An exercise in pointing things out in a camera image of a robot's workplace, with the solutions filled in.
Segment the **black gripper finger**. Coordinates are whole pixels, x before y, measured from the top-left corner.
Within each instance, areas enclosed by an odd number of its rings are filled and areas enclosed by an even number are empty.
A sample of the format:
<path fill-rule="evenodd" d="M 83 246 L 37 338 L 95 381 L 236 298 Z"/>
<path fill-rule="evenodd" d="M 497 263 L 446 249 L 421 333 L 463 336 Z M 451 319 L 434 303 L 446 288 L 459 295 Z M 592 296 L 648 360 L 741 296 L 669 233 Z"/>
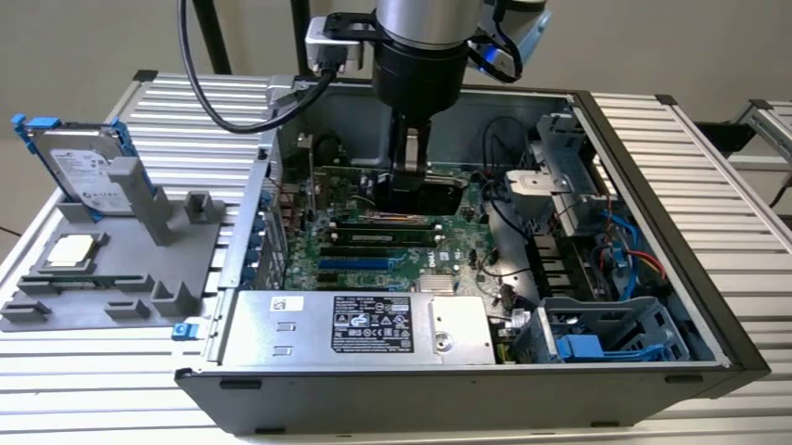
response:
<path fill-rule="evenodd" d="M 426 176 L 430 140 L 430 120 L 409 119 L 399 111 L 391 112 L 389 128 L 389 156 L 391 187 L 417 190 Z"/>

